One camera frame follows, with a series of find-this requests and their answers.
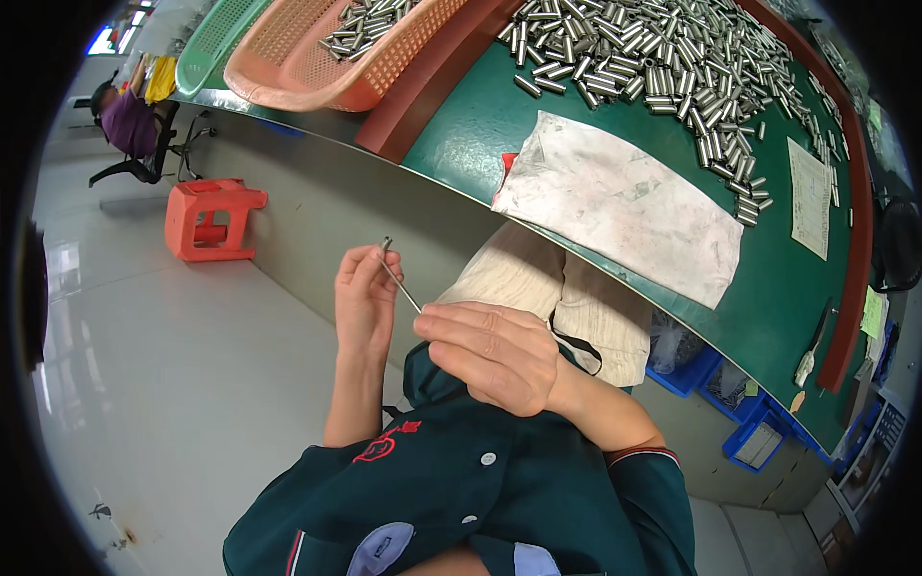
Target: white cloth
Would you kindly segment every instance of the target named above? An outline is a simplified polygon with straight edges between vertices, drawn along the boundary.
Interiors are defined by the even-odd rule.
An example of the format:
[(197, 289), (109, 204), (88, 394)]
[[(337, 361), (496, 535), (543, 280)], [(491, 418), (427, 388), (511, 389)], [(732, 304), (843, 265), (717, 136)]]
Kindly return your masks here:
[(743, 226), (705, 193), (633, 144), (544, 111), (492, 210), (557, 232), (712, 310), (739, 263)]
[[(516, 222), (474, 254), (437, 302), (474, 300), (553, 315), (555, 337), (580, 366), (614, 386), (644, 381), (653, 306), (618, 280)], [(597, 359), (559, 335), (584, 340)]]

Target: black strap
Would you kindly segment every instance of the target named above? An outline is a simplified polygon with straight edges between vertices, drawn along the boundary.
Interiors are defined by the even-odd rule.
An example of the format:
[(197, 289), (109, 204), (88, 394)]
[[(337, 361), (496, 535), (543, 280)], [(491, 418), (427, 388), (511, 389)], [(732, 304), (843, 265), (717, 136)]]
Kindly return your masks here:
[(602, 355), (599, 354), (599, 353), (598, 353), (598, 350), (596, 350), (595, 348), (593, 348), (591, 344), (589, 344), (588, 342), (586, 342), (586, 341), (583, 340), (582, 338), (577, 338), (576, 336), (569, 336), (569, 335), (566, 335), (566, 334), (564, 334), (563, 332), (560, 332), (559, 330), (557, 330), (556, 328), (554, 328), (554, 314), (555, 314), (555, 313), (557, 313), (556, 310), (553, 311), (553, 312), (551, 312), (551, 313), (550, 313), (550, 318), (548, 319), (548, 321), (550, 322), (550, 330), (551, 330), (557, 337), (559, 337), (560, 340), (563, 340), (564, 342), (566, 342), (567, 344), (569, 344), (570, 346), (572, 346), (572, 347), (574, 347), (574, 348), (577, 348), (577, 349), (579, 349), (579, 350), (583, 350), (584, 352), (588, 352), (589, 354), (592, 355), (592, 357), (593, 357), (594, 359), (598, 360), (598, 370), (596, 370), (595, 372), (593, 372), (592, 374), (590, 374), (590, 376), (595, 376), (596, 374), (598, 374), (599, 372), (601, 372), (601, 371), (602, 371)]

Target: green workbench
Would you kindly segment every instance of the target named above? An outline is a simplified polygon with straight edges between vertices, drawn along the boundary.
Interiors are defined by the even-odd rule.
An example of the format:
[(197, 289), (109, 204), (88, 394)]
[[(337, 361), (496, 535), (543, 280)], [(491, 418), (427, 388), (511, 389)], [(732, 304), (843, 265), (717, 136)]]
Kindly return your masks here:
[[(798, 77), (804, 104), (820, 120), (825, 132), (838, 126), (826, 113), (806, 82), (806, 71), (798, 64), (790, 68)], [(508, 50), (491, 46), (465, 75), (416, 141), (402, 166), (444, 184), (450, 189), (489, 206), (502, 178), (503, 152), (517, 152), (535, 125), (538, 110), (559, 114), (617, 135), (649, 152), (683, 178), (732, 211), (733, 194), (712, 172), (698, 167), (692, 136), (670, 116), (651, 116), (641, 102), (618, 102), (588, 110), (572, 89), (559, 97), (545, 93), (533, 100), (513, 84), (516, 73)], [(179, 94), (173, 100), (239, 112), (279, 123), (355, 147), (367, 113), (321, 110), (308, 113), (282, 112), (256, 106), (229, 90), (203, 89), (196, 97)], [(788, 120), (776, 105), (758, 114), (751, 123), (766, 121), (763, 142), (754, 142), (758, 159), (756, 176), (765, 176), (774, 205), (759, 218), (759, 225), (746, 229), (740, 246), (740, 260), (733, 283), (711, 311), (671, 290), (637, 276), (610, 260), (567, 241), (536, 230), (618, 278), (655, 305), (669, 312), (695, 333), (745, 370), (782, 406), (790, 406), (799, 389), (792, 383), (794, 370), (816, 328), (828, 297), (838, 308), (845, 284), (849, 243), (848, 169), (839, 167), (841, 207), (830, 208), (829, 250), (824, 262), (791, 239), (791, 180), (786, 138), (811, 150), (807, 133), (795, 120)], [(816, 375), (825, 357), (835, 323), (826, 328), (820, 344), (817, 368), (807, 380), (807, 398), (796, 418), (831, 453), (842, 438), (839, 421), (848, 397), (850, 377), (864, 358), (866, 338), (857, 341), (846, 382), (838, 394), (821, 394)]]

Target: green plastic basket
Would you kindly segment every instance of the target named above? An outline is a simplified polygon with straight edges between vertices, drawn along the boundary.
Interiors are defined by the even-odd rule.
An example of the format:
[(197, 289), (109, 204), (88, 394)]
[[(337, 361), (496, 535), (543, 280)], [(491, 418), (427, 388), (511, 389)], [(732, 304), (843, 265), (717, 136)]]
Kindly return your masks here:
[(192, 98), (202, 88), (226, 89), (224, 66), (243, 34), (272, 0), (219, 0), (176, 63), (176, 89)]

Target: hand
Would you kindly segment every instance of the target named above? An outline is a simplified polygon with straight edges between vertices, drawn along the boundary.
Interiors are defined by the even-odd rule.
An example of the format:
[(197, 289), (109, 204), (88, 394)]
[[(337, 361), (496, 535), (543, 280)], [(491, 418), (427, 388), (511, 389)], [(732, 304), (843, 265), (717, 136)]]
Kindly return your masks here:
[(531, 312), (480, 302), (426, 304), (413, 323), (432, 362), (465, 384), (475, 400), (519, 417), (549, 409), (561, 356)]
[[(381, 266), (377, 244), (352, 248), (343, 256), (335, 283), (339, 353), (387, 361), (394, 330), (397, 285)], [(400, 254), (384, 257), (395, 276), (403, 281)]]

